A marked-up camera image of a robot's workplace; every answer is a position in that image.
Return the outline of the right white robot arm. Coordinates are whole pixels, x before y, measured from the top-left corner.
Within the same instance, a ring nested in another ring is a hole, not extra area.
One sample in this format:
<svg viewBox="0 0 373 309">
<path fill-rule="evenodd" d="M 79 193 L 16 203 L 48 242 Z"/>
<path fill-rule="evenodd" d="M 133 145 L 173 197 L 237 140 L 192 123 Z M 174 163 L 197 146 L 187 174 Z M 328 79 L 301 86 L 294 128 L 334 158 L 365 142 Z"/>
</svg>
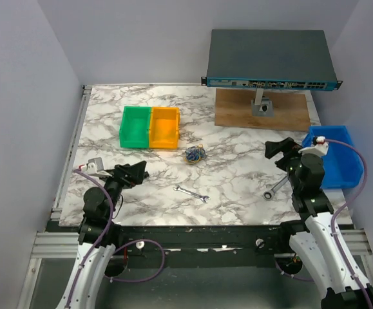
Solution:
<svg viewBox="0 0 373 309">
<path fill-rule="evenodd" d="M 311 275 L 321 296 L 322 308 L 373 308 L 373 285 L 355 262 L 340 231 L 335 211 L 323 192 L 323 156 L 333 141 L 315 136 L 302 147 L 292 138 L 265 143 L 265 157 L 278 153 L 275 162 L 285 171 L 292 188 L 292 206 L 299 221 L 281 223 L 278 248 L 294 253 Z"/>
</svg>

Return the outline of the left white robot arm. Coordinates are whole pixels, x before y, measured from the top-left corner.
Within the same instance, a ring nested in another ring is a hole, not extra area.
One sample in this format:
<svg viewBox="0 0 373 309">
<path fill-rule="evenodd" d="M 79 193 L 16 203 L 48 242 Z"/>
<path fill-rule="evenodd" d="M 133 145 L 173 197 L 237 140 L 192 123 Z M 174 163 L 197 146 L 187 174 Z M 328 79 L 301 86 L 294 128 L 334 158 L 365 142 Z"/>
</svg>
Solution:
<svg viewBox="0 0 373 309">
<path fill-rule="evenodd" d="M 90 159 L 74 172 L 94 184 L 83 196 L 84 215 L 70 278 L 57 308 L 94 308 L 101 281 L 112 254 L 122 249 L 120 226 L 113 222 L 122 191 L 149 176 L 146 161 L 115 165 L 105 170 L 101 158 Z"/>
</svg>

